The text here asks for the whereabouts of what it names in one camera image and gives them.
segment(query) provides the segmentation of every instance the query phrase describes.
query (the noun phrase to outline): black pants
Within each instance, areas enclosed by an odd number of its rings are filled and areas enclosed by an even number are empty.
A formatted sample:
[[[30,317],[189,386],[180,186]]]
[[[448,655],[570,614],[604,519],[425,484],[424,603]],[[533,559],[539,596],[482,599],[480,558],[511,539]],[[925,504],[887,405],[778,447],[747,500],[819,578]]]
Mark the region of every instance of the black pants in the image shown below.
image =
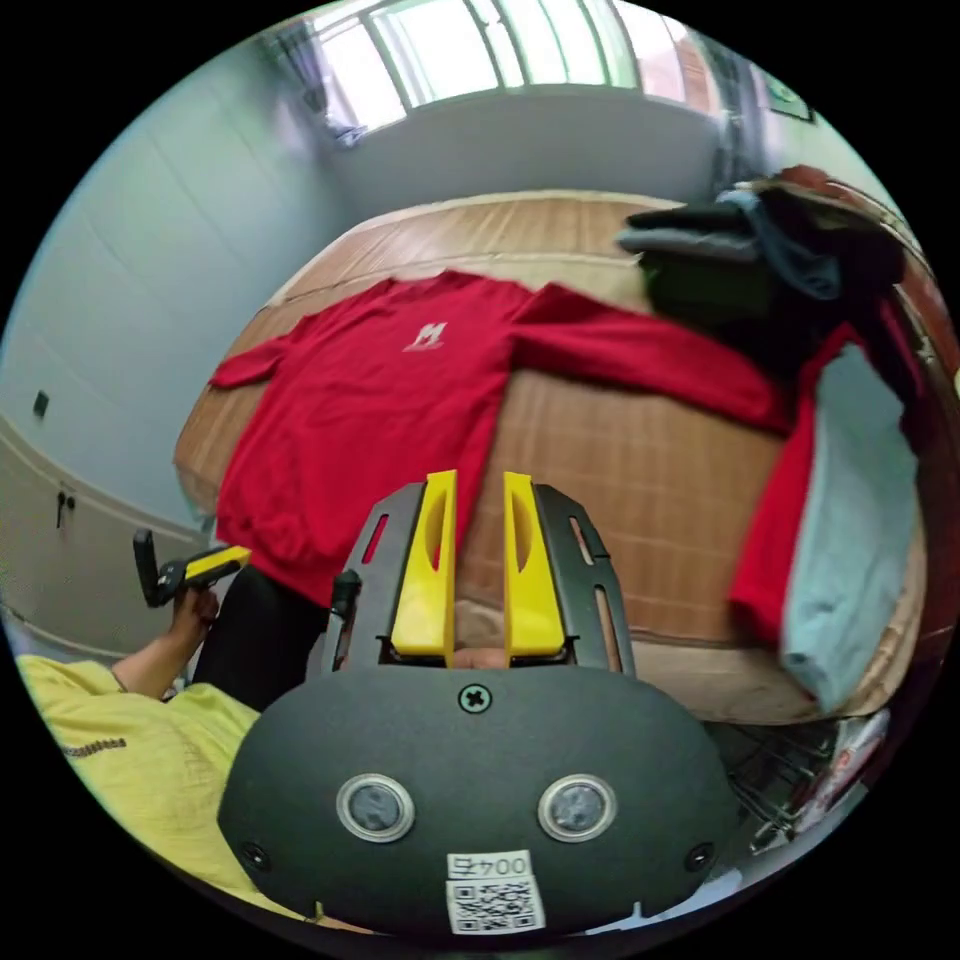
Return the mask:
[[[247,566],[210,627],[193,683],[209,683],[262,712],[303,683],[329,611]]]

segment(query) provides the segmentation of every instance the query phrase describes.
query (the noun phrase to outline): person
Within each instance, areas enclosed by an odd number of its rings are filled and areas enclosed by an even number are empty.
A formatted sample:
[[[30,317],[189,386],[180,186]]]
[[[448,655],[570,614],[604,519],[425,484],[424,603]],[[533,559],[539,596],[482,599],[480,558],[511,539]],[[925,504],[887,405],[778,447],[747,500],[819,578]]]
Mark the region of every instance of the person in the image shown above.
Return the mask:
[[[17,663],[73,769],[129,834],[185,874],[293,917],[256,889],[216,817],[241,741],[263,710],[303,683],[327,617],[247,566],[222,606],[211,591],[187,591],[169,630],[112,668],[30,654]],[[198,649],[190,684],[165,697]],[[502,649],[458,650],[454,665],[503,660]]]

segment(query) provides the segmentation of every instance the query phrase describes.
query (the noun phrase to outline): hand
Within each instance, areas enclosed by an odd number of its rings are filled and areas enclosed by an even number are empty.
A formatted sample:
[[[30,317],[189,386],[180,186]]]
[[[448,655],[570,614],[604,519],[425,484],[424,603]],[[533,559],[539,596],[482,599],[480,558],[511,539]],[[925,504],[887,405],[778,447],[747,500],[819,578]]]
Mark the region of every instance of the hand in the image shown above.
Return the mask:
[[[188,646],[199,647],[219,611],[220,601],[210,590],[187,590],[173,601],[170,636]]]
[[[453,666],[458,670],[503,670],[507,653],[503,647],[467,647],[454,651]]]

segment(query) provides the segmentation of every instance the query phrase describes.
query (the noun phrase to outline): curtain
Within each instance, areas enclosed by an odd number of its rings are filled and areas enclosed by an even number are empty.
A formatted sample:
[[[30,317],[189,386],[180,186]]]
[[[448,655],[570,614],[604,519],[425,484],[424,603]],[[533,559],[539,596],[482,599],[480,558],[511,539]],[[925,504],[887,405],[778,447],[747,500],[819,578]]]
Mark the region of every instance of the curtain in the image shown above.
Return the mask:
[[[693,33],[717,81],[725,120],[714,171],[714,196],[741,180],[764,176],[763,124],[750,61],[716,40]]]
[[[323,46],[303,20],[264,36],[271,58],[288,85],[342,146],[353,146],[366,133],[340,91],[323,54]]]

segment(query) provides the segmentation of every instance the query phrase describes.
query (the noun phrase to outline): window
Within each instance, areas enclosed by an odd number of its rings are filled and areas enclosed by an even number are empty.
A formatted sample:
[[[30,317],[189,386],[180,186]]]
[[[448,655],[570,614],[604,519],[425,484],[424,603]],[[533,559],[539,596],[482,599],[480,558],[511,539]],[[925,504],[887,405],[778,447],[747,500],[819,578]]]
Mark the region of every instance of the window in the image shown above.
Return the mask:
[[[411,106],[493,90],[497,74],[465,0],[407,0],[372,18]]]
[[[663,17],[625,0],[615,0],[615,5],[637,58],[643,92],[685,103],[680,59]]]
[[[341,0],[306,22],[331,102],[368,130],[452,97],[545,84],[639,86],[720,110],[696,38],[627,0]]]
[[[320,45],[357,123],[376,130],[407,115],[370,34],[359,20],[348,20],[335,28],[321,37]]]

